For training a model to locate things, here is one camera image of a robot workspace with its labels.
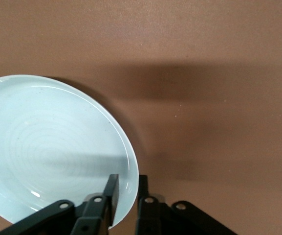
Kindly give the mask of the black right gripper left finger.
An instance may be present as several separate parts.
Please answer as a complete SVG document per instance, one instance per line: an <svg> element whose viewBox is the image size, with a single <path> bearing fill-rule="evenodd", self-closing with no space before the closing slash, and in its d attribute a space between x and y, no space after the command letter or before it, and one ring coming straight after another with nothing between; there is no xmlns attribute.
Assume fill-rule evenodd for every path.
<svg viewBox="0 0 282 235"><path fill-rule="evenodd" d="M119 175L111 174L102 193L75 206L59 200L0 231L0 235L108 235L119 199Z"/></svg>

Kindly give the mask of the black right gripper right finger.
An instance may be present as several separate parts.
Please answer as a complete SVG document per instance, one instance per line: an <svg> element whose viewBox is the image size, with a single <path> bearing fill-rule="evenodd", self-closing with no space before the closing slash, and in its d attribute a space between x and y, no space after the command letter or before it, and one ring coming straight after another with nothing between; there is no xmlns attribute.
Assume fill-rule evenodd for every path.
<svg viewBox="0 0 282 235"><path fill-rule="evenodd" d="M147 175L139 176L137 235L234 235L235 232L188 201L168 206L150 194Z"/></svg>

